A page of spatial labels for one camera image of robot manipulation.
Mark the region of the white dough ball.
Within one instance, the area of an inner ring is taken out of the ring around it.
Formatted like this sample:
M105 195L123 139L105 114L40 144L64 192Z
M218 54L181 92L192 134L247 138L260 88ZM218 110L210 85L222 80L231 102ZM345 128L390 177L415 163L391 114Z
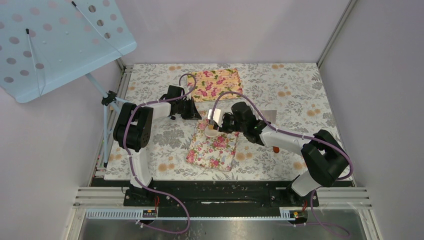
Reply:
M213 128L209 128L208 126L204 129L204 134L208 137L208 138L215 138L217 137L220 132L217 131L216 129Z

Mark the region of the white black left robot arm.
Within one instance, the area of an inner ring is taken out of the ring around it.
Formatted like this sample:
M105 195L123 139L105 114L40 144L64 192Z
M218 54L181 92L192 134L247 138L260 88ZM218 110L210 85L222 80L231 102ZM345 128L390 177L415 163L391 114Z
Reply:
M187 97L182 87L169 86L167 93L158 100L143 103L125 102L120 110L112 135L119 147L126 151L133 150L137 154L130 154L130 184L138 188L136 199L144 206L152 204L155 192L150 187L153 177L149 171L149 155L146 150L151 138L153 121L166 117L174 118L180 115L184 120L201 120L193 99Z

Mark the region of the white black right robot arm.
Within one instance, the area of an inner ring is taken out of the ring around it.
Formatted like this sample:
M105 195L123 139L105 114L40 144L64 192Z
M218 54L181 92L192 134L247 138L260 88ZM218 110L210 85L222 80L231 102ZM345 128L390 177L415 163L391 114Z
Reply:
M348 157L326 130L313 136L278 129L262 117L257 118L245 102L237 102L230 112L209 109L207 119L221 133L241 133L252 144L283 149L301 156L307 170L288 186L287 201L301 205L319 187L331 187L349 166Z

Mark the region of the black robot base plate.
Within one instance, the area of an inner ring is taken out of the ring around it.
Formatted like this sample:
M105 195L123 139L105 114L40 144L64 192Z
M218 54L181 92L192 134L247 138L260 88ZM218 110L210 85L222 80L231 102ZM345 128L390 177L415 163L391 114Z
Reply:
M153 191L131 186L126 190L125 207L152 207L158 215L181 217L276 216L280 208L302 210L317 207L316 193L290 194L289 181L176 181L153 180Z

